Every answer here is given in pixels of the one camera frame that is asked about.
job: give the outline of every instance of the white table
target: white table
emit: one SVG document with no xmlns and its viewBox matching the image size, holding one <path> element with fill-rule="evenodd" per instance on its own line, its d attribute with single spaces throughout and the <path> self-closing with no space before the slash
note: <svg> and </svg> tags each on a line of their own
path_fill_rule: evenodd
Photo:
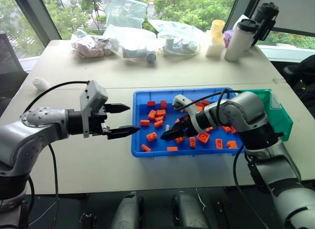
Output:
<svg viewBox="0 0 315 229">
<path fill-rule="evenodd" d="M 63 49 L 58 49 L 56 43 L 61 44 L 58 46 Z M 68 44 L 65 44 L 67 41 L 52 41 L 45 49 L 43 57 L 0 118 L 0 126 L 17 120 L 30 101 L 38 95 L 30 85 L 32 78 L 36 76 L 43 77 L 51 84 L 95 79 L 103 86 L 110 87 L 107 89 L 109 102 L 124 103 L 131 108 L 132 95 L 137 90 L 192 87 L 269 88 L 294 121 L 290 139 L 285 145 L 300 169 L 302 179 L 315 178 L 314 119 L 259 49 L 254 48 L 251 53 L 255 53 L 255 56 L 243 58 L 238 65 L 224 60 L 208 61 L 199 56 L 178 62 L 172 70 L 163 57 L 158 57 L 156 68 L 127 66 L 118 58 L 78 62 L 72 60 L 66 50 Z M 128 78 L 127 81 L 121 79 L 123 75 Z M 36 106 L 79 110 L 79 96 L 83 89 L 83 85 L 59 88 L 40 99 Z M 130 125 L 131 122 L 132 109 L 121 114 L 110 114 L 106 123 L 114 128 Z M 130 136 L 107 140 L 104 136 L 83 139 L 82 135 L 76 135 L 53 143 L 60 193 L 234 185 L 231 155 L 135 158 L 131 154 L 130 146 Z M 253 184 L 243 157 L 239 159 L 237 173 L 240 184 Z M 47 148 L 40 154 L 31 176 L 37 194 L 54 193 L 52 158 Z"/>
</svg>

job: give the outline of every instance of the orange lego brick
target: orange lego brick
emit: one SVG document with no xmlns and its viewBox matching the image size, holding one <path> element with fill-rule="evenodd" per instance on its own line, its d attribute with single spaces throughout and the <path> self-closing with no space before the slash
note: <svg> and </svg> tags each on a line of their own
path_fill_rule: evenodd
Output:
<svg viewBox="0 0 315 229">
<path fill-rule="evenodd" d="M 206 99 L 204 99 L 203 101 L 201 101 L 201 103 L 202 103 L 204 106 L 207 106 L 207 105 L 211 104 L 211 102 L 208 101 L 208 100 L 206 100 Z"/>
<path fill-rule="evenodd" d="M 200 103 L 200 102 L 195 103 L 195 105 L 196 105 L 197 107 L 203 107 L 203 104 Z"/>
<path fill-rule="evenodd" d="M 206 129 L 206 132 L 212 131 L 214 128 L 213 127 L 209 127 Z"/>
<path fill-rule="evenodd" d="M 147 135 L 147 140 L 148 142 L 153 141 L 155 139 L 157 139 L 158 135 L 155 132 L 152 132 L 151 134 Z"/>
<path fill-rule="evenodd" d="M 154 120 L 155 120 L 156 122 L 157 122 L 157 121 L 160 121 L 160 120 L 163 121 L 163 120 L 164 120 L 164 117 L 163 117 L 163 116 L 162 116 L 162 117 L 155 117 Z"/>
<path fill-rule="evenodd" d="M 165 115 L 166 115 L 166 111 L 165 111 L 165 109 L 161 109 L 161 110 L 158 110 L 157 111 L 157 116 L 158 117 L 165 117 Z"/>
<path fill-rule="evenodd" d="M 174 139 L 174 141 L 176 142 L 176 144 L 180 144 L 184 141 L 184 139 L 185 139 L 184 137 L 178 137 L 178 138 Z"/>
<path fill-rule="evenodd" d="M 143 151 L 145 151 L 145 152 L 151 152 L 151 149 L 150 149 L 148 146 L 146 146 L 145 144 L 142 144 L 142 145 L 141 145 L 141 149 L 142 149 Z"/>
<path fill-rule="evenodd" d="M 196 147 L 196 139 L 195 137 L 189 137 L 189 145 L 191 148 L 195 148 Z"/>
<path fill-rule="evenodd" d="M 177 147 L 167 147 L 167 151 L 168 152 L 178 151 L 178 148 Z"/>
<path fill-rule="evenodd" d="M 204 144 L 208 142 L 209 137 L 210 137 L 210 135 L 208 133 L 203 133 L 203 134 L 197 135 L 197 139 Z"/>
<path fill-rule="evenodd" d="M 152 109 L 148 115 L 148 118 L 151 120 L 154 120 L 156 115 L 157 115 L 157 112 Z"/>
<path fill-rule="evenodd" d="M 142 125 L 142 126 L 149 126 L 150 125 L 150 121 L 149 120 L 140 120 L 140 125 Z"/>
<path fill-rule="evenodd" d="M 154 123 L 155 128 L 163 126 L 163 120 L 157 121 Z"/>
<path fill-rule="evenodd" d="M 167 102 L 165 100 L 161 100 L 161 109 L 167 109 Z"/>
<path fill-rule="evenodd" d="M 235 134 L 235 133 L 237 132 L 234 127 L 230 127 L 230 129 L 231 129 L 231 131 L 232 131 L 233 134 Z"/>
<path fill-rule="evenodd" d="M 216 139 L 216 148 L 217 149 L 223 149 L 222 139 Z"/>
<path fill-rule="evenodd" d="M 231 129 L 230 127 L 222 127 L 222 129 L 225 131 L 225 132 L 229 132 Z"/>
<path fill-rule="evenodd" d="M 148 106 L 155 106 L 155 105 L 156 105 L 156 102 L 155 102 L 155 101 L 148 101 L 148 102 L 147 102 L 147 105 L 148 105 Z"/>
<path fill-rule="evenodd" d="M 238 149 L 237 143 L 235 140 L 230 140 L 226 143 L 229 149 Z"/>
</svg>

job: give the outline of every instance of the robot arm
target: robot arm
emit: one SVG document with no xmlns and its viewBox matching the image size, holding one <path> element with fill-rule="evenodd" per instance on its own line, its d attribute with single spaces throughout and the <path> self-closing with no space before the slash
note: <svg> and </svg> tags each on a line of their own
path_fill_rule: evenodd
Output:
<svg viewBox="0 0 315 229">
<path fill-rule="evenodd" d="M 191 100 L 183 95 L 174 98 L 175 108 L 186 106 Z M 300 172 L 287 152 L 279 134 L 268 121 L 262 100 L 254 93 L 243 92 L 231 99 L 223 99 L 219 110 L 212 103 L 198 111 L 195 105 L 172 129 L 161 138 L 194 136 L 208 127 L 233 126 L 238 132 L 251 159 L 251 176 L 264 192 L 272 195 L 283 227 L 314 229 L 315 192 L 301 185 Z"/>
<path fill-rule="evenodd" d="M 120 113 L 129 107 L 106 104 L 107 99 L 104 89 L 91 81 L 80 96 L 81 111 L 36 108 L 25 112 L 17 122 L 0 127 L 0 228 L 21 226 L 26 182 L 48 144 L 71 134 L 114 139 L 139 130 L 134 126 L 110 129 L 105 123 L 107 113 Z"/>
</svg>

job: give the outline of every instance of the blue plastic bin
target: blue plastic bin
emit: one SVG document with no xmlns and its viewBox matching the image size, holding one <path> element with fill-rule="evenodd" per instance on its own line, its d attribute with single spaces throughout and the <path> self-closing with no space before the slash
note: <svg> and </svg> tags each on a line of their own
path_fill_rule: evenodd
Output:
<svg viewBox="0 0 315 229">
<path fill-rule="evenodd" d="M 242 146 L 242 142 L 238 134 L 232 132 L 226 133 L 222 128 L 214 129 L 208 134 L 210 138 L 206 144 L 200 142 L 196 138 L 196 147 L 190 148 L 189 138 L 186 138 L 182 143 L 176 144 L 174 140 L 166 141 L 160 139 L 160 136 L 165 132 L 167 124 L 172 127 L 177 118 L 181 118 L 185 113 L 175 111 L 172 106 L 173 98 L 176 95 L 182 94 L 189 99 L 198 99 L 213 93 L 221 92 L 225 88 L 206 88 L 206 89 L 179 89 L 179 90 L 154 90 L 154 91 L 137 91 L 133 95 L 133 113 L 132 124 L 140 126 L 140 120 L 148 120 L 148 114 L 151 109 L 159 110 L 160 101 L 167 102 L 166 118 L 163 126 L 160 128 L 154 127 L 154 121 L 150 121 L 150 126 L 141 126 L 141 129 L 132 135 L 131 152 L 135 157 L 155 157 L 155 156 L 173 156 L 173 155 L 197 155 L 197 154 L 236 154 L 238 149 L 229 149 L 226 143 L 230 140 L 235 140 L 238 148 Z M 219 96 L 208 98 L 211 103 L 218 101 Z M 148 101 L 155 101 L 155 106 L 147 106 Z M 146 135 L 156 132 L 157 139 L 151 142 L 147 141 Z M 223 149 L 216 148 L 216 139 L 223 140 Z M 145 144 L 152 149 L 151 152 L 141 150 L 141 145 Z M 167 147 L 178 147 L 178 151 L 167 152 Z"/>
</svg>

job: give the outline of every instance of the clear plastic bag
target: clear plastic bag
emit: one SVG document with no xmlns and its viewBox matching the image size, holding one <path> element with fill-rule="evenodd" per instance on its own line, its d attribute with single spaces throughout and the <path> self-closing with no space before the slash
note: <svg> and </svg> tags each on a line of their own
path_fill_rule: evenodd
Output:
<svg viewBox="0 0 315 229">
<path fill-rule="evenodd" d="M 79 59 L 108 56 L 112 51 L 106 48 L 108 39 L 99 35 L 89 35 L 78 29 L 71 36 L 71 51 Z"/>
<path fill-rule="evenodd" d="M 134 62 L 145 59 L 151 64 L 157 58 L 155 50 L 157 37 L 153 32 L 109 25 L 104 37 L 109 39 L 106 48 L 125 59 Z"/>
<path fill-rule="evenodd" d="M 159 50 L 164 56 L 193 56 L 199 53 L 205 33 L 195 26 L 163 20 L 149 20 L 159 32 Z"/>
<path fill-rule="evenodd" d="M 147 4 L 135 0 L 102 0 L 106 13 L 106 27 L 110 24 L 119 27 L 142 28 Z"/>
</svg>

